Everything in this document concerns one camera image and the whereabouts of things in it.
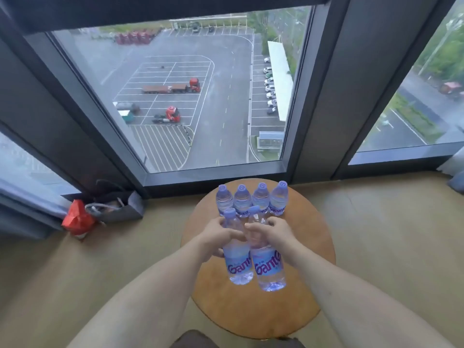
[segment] window pane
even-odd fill
[[[0,133],[0,158],[8,166],[15,167],[55,193],[60,195],[79,193],[78,189],[2,133]]]
[[[147,171],[169,172],[280,158],[309,12],[307,6],[55,35]]]
[[[457,0],[358,151],[464,141],[464,0]]]

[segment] floor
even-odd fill
[[[464,197],[447,177],[419,173],[293,186],[325,216],[337,264],[464,346]],[[65,347],[132,278],[175,251],[202,196],[152,200],[137,223],[100,228],[81,244],[56,233],[0,240],[0,346]],[[190,300],[179,335],[195,328],[221,348],[257,347],[210,322]],[[292,336],[342,347],[320,313]]]

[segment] table top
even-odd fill
[[[239,184],[245,184],[253,193],[259,182],[265,182],[270,191],[277,185],[275,181],[249,178],[226,186],[235,193]],[[219,215],[216,192],[217,188],[195,207],[185,225],[181,245],[201,233]],[[280,217],[288,222],[302,244],[335,263],[334,245],[322,215],[290,187],[289,202]],[[287,336],[304,327],[320,309],[297,270],[283,260],[287,286],[276,292],[264,292],[258,286],[256,274],[250,283],[235,285],[229,280],[224,259],[211,257],[200,268],[192,298],[209,319],[231,333],[255,339]]]

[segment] person's right hand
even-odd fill
[[[267,221],[268,225],[258,222],[246,223],[245,232],[257,232],[259,235],[264,236],[269,244],[277,249],[285,260],[292,265],[295,249],[301,243],[295,238],[289,224],[284,219],[271,216]]]

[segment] plastic bottle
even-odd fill
[[[250,217],[248,223],[267,223],[259,206],[255,205],[248,209]],[[258,275],[259,287],[266,292],[281,290],[286,286],[283,272],[283,262],[280,253],[271,247],[267,240],[257,232],[246,232],[250,244],[253,264]]]
[[[244,184],[240,184],[237,188],[233,196],[233,205],[239,217],[248,217],[248,208],[252,206],[252,196]]]
[[[242,223],[235,214],[235,209],[230,207],[224,210],[224,228],[232,228],[243,232]],[[232,239],[224,247],[225,265],[229,279],[234,284],[247,284],[253,278],[252,256],[247,242]]]
[[[276,216],[282,215],[289,201],[287,182],[280,181],[279,184],[277,184],[277,187],[270,192],[269,199],[270,213]]]
[[[219,189],[216,193],[216,205],[217,210],[219,211],[219,216],[224,215],[224,210],[229,207],[233,207],[233,197],[232,193],[229,192],[227,187],[224,184],[219,186]]]
[[[252,195],[252,203],[259,206],[263,215],[269,211],[269,191],[264,182],[258,184],[258,188]]]

